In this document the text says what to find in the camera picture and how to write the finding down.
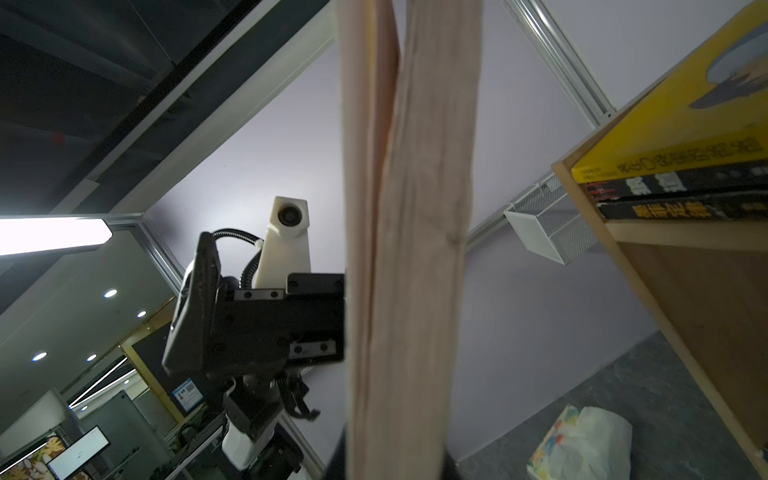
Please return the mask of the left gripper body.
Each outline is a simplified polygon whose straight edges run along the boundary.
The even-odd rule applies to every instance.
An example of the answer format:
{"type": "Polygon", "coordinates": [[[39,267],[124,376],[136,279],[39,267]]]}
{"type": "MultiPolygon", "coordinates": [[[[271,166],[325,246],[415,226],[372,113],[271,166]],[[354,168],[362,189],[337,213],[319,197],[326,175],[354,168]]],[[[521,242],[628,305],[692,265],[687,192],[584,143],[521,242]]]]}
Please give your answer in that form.
{"type": "Polygon", "coordinates": [[[345,276],[293,273],[282,288],[220,282],[206,331],[211,377],[261,375],[344,360],[345,276]]]}

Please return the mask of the yellow folder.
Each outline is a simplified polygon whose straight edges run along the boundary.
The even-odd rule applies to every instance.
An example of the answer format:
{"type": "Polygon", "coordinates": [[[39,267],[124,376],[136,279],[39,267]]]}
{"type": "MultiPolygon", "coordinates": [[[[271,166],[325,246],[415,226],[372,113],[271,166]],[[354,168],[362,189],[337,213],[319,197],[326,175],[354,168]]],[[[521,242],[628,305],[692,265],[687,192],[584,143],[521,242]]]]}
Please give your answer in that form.
{"type": "Polygon", "coordinates": [[[764,159],[767,4],[754,1],[571,169],[580,184],[764,159]]]}

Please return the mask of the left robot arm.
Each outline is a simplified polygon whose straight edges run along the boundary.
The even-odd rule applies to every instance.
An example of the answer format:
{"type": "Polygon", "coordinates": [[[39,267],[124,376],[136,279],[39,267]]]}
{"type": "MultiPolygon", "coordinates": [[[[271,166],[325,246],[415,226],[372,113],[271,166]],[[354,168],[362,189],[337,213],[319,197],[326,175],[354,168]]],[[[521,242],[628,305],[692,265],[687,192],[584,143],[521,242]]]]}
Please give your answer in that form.
{"type": "Polygon", "coordinates": [[[170,375],[228,381],[222,451],[244,479],[286,479],[304,454],[281,414],[315,420],[304,398],[304,367],[344,358],[344,277],[289,273],[276,288],[248,288],[221,274],[217,239],[254,236],[235,229],[201,233],[170,324],[162,365],[170,375]]]}

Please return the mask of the black Murphy's law book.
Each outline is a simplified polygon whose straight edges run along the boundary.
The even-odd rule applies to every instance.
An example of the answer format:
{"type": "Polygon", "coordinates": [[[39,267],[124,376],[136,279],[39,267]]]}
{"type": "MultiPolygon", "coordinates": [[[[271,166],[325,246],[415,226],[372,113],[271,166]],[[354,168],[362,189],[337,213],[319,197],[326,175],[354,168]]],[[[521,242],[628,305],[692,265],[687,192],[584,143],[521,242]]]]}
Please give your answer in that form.
{"type": "Polygon", "coordinates": [[[597,208],[607,220],[766,220],[767,192],[731,191],[694,196],[617,200],[598,203],[597,208]]]}

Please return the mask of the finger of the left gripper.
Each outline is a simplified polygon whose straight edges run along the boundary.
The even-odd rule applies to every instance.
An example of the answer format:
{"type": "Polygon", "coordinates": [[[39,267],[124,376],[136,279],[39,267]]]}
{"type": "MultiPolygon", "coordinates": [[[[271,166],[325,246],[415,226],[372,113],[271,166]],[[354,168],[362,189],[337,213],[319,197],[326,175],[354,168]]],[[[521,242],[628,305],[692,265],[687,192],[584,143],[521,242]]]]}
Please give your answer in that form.
{"type": "Polygon", "coordinates": [[[216,239],[212,233],[203,232],[185,273],[170,324],[162,358],[162,366],[169,375],[203,370],[220,280],[216,239]]]}

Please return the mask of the black wolf cover book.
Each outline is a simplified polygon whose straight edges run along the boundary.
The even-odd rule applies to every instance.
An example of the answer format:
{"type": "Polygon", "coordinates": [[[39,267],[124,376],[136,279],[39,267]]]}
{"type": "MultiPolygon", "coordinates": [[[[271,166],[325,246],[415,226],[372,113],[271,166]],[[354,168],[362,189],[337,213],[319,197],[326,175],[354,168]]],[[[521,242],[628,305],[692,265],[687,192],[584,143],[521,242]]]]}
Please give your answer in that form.
{"type": "Polygon", "coordinates": [[[767,186],[767,159],[588,183],[597,201],[682,193],[719,192],[767,186]]]}

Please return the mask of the navy notebook white lines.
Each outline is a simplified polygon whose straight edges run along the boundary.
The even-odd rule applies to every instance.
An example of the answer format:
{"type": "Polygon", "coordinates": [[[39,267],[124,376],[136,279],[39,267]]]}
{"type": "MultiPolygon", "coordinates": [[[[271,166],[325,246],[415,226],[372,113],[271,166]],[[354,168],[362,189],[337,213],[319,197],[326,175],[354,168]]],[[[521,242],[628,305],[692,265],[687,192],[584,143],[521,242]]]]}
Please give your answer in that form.
{"type": "Polygon", "coordinates": [[[346,475],[438,479],[472,209],[479,1],[335,5],[346,219],[346,475]]]}

